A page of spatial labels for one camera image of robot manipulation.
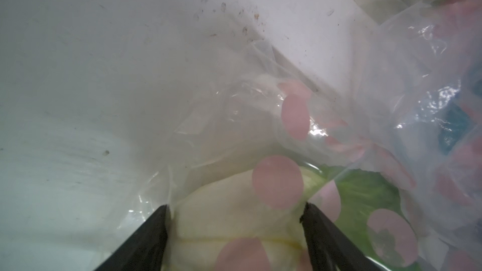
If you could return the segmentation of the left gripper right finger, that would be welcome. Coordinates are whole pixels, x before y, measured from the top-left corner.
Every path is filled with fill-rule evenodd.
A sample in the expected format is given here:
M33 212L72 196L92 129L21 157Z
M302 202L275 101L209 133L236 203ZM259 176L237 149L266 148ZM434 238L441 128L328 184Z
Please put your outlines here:
M306 203L300 223L313 270L380 270L316 205Z

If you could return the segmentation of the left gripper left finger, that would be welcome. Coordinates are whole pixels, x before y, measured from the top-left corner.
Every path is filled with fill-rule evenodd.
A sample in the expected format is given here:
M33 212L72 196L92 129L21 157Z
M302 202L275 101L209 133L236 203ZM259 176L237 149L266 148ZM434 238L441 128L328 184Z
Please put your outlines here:
M168 205L159 207L95 271L160 271L168 242Z

